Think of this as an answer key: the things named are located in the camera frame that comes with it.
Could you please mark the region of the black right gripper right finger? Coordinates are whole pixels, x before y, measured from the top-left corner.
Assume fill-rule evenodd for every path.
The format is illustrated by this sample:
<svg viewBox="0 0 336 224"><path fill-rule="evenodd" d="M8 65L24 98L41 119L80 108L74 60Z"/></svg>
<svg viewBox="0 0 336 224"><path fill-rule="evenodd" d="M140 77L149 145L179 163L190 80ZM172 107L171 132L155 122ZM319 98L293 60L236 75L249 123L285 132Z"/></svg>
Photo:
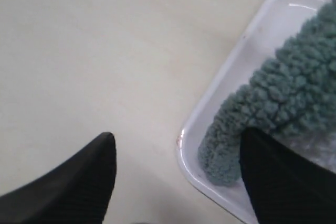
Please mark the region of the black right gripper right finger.
<svg viewBox="0 0 336 224"><path fill-rule="evenodd" d="M335 173L256 128L241 135L239 163L259 223L335 223Z"/></svg>

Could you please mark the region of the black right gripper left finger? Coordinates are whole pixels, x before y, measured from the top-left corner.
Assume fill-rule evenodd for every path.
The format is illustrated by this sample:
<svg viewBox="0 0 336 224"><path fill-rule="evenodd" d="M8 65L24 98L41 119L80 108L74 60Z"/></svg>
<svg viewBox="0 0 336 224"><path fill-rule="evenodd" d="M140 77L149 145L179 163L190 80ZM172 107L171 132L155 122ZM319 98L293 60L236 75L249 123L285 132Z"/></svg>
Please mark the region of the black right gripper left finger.
<svg viewBox="0 0 336 224"><path fill-rule="evenodd" d="M1 223L103 223L117 174L112 133L44 176L1 196Z"/></svg>

